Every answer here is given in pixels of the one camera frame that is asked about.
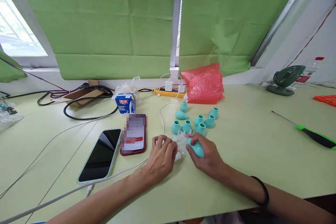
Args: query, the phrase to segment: green fan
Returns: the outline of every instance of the green fan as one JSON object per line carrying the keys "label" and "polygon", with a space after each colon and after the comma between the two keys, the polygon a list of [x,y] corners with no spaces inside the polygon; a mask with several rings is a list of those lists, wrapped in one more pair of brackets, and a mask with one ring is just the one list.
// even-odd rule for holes
{"label": "green fan", "polygon": [[302,65],[290,66],[278,71],[273,76],[273,81],[277,86],[267,86],[266,90],[277,95],[291,96],[294,94],[292,90],[287,89],[290,84],[296,81],[303,73],[306,67]]}

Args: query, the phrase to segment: hand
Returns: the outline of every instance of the hand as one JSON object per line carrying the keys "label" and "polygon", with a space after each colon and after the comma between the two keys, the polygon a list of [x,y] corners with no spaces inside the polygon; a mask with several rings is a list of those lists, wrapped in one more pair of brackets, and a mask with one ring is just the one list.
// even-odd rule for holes
{"label": "hand", "polygon": [[229,170],[230,166],[225,164],[220,157],[215,143],[208,140],[200,133],[187,134],[187,137],[192,138],[190,142],[191,145],[195,145],[195,143],[198,141],[203,147],[204,157],[199,158],[195,154],[194,150],[189,145],[186,145],[186,148],[196,168],[211,178],[223,182],[223,176],[225,175],[225,172]]}
{"label": "hand", "polygon": [[160,183],[172,172],[177,143],[165,135],[153,137],[152,150],[146,164],[142,167],[151,186]]}

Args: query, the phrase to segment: light green desk surface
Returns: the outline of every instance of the light green desk surface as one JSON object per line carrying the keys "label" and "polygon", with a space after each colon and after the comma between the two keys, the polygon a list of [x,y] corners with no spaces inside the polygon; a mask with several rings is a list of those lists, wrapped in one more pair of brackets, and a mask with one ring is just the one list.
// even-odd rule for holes
{"label": "light green desk surface", "polygon": [[[295,95],[284,97],[258,86],[224,88],[226,98],[216,105],[219,108],[216,127],[207,129],[206,137],[216,143],[225,162],[301,198],[336,193],[336,151],[315,143],[271,113],[273,110],[297,124],[336,139],[336,108],[312,99],[315,95],[335,94],[335,89],[301,87]],[[25,118],[0,133],[1,191],[25,170],[53,136],[83,123],[66,118],[62,112],[64,104],[38,107],[37,97],[39,95],[13,99]],[[135,165],[149,155],[151,138],[162,133],[159,108],[172,99],[150,94],[137,107],[138,113],[147,115],[147,150],[133,156],[118,155],[113,173]],[[167,135],[172,135],[170,126],[181,102],[182,99],[176,99],[161,110]],[[76,115],[102,115],[111,112],[115,106],[114,101],[108,100],[88,105]],[[188,104],[189,119],[193,121],[198,114],[207,116],[213,107]],[[56,138],[39,162],[0,200],[0,219],[78,187],[77,177],[99,134],[106,129],[123,128],[125,121],[118,114],[74,128]],[[95,185],[92,193],[131,172]],[[80,190],[35,212],[28,223],[50,219],[84,199],[85,194],[85,189]],[[167,223],[254,206],[251,200],[207,177],[194,167],[190,158],[183,157],[175,163],[167,179],[125,205],[111,216],[109,223]],[[22,218],[17,223],[25,223],[27,219]]]}

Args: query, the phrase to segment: black wristband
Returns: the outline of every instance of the black wristband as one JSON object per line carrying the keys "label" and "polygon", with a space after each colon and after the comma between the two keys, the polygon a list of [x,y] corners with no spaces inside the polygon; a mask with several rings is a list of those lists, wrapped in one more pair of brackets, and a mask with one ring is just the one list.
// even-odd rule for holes
{"label": "black wristband", "polygon": [[270,199],[269,199],[270,195],[268,194],[267,188],[266,188],[266,186],[264,185],[264,183],[260,179],[258,179],[257,177],[254,177],[254,176],[251,176],[251,177],[254,178],[254,179],[256,179],[261,184],[261,186],[262,186],[262,188],[263,188],[263,190],[265,192],[265,196],[266,196],[266,199],[265,199],[265,201],[263,203],[259,203],[257,201],[254,201],[254,202],[257,203],[261,208],[266,209],[267,206],[268,206],[268,203],[270,202]]}

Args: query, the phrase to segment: red phone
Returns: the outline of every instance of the red phone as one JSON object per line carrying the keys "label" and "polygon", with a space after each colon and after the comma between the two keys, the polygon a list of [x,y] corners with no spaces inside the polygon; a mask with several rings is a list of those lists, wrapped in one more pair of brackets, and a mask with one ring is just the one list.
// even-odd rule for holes
{"label": "red phone", "polygon": [[121,134],[120,154],[129,156],[143,153],[146,150],[146,123],[145,114],[130,114],[126,128]]}

